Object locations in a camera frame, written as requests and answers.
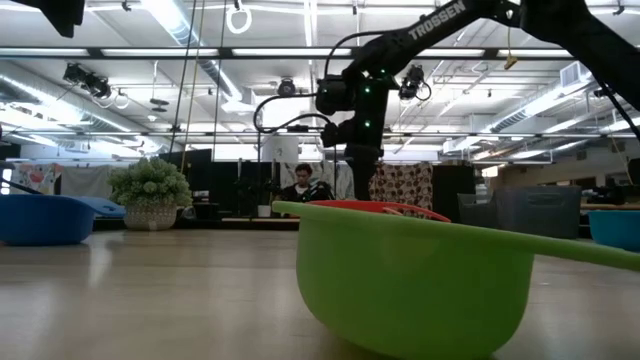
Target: green bowl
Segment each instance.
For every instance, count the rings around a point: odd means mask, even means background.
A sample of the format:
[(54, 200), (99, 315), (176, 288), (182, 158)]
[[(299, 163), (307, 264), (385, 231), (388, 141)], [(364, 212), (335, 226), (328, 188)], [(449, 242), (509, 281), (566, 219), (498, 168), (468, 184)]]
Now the green bowl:
[(640, 271), (640, 255), (545, 238), (325, 206), (298, 215), (298, 286), (338, 336), (403, 359), (485, 359), (524, 314), (535, 254)]

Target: blue bowl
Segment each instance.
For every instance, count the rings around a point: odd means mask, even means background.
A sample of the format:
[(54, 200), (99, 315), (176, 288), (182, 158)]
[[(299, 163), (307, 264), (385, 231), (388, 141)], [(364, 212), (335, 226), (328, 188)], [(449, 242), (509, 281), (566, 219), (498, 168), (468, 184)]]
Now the blue bowl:
[(596, 243), (640, 252), (640, 211), (591, 211), (589, 223)]
[(10, 246), (79, 244), (91, 234), (96, 212), (124, 214), (118, 205), (103, 199), (0, 196), (0, 242)]

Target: man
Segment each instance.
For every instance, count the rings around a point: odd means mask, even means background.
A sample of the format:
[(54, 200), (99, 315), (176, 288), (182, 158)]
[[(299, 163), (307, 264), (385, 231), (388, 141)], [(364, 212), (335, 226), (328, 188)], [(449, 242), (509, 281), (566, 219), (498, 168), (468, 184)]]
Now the man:
[(296, 166), (296, 183), (282, 190), (282, 198), (285, 201), (302, 202), (304, 193), (309, 190), (309, 183), (313, 170), (309, 164)]

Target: potted plant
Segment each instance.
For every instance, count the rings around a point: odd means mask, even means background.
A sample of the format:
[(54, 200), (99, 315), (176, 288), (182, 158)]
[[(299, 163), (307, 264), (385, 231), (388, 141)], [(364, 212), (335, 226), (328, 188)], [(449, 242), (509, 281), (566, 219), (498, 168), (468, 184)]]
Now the potted plant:
[(191, 205), (184, 175), (159, 158), (143, 158), (127, 169), (116, 169), (108, 183), (113, 186), (111, 200), (126, 207), (124, 222), (132, 230), (169, 229), (177, 207)]

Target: black robotic arm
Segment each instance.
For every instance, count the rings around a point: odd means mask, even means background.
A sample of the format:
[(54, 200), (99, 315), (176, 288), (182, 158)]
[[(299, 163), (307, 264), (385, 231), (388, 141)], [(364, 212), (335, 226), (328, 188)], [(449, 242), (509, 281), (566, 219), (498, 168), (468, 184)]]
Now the black robotic arm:
[[(393, 30), (368, 42), (341, 75), (319, 81), (316, 108), (325, 115), (353, 111), (340, 125), (328, 124), (325, 147), (347, 144), (345, 156), (354, 172), (356, 197), (369, 200), (369, 180), (382, 156), (382, 135), (390, 90), (398, 89), (394, 75), (421, 51), (479, 18), (523, 30), (568, 50), (587, 66), (605, 91), (606, 85), (640, 109), (638, 50), (589, 12), (584, 0), (454, 0), (407, 28)], [(616, 104), (613, 95), (610, 97)], [(631, 125), (639, 136), (640, 132)]]

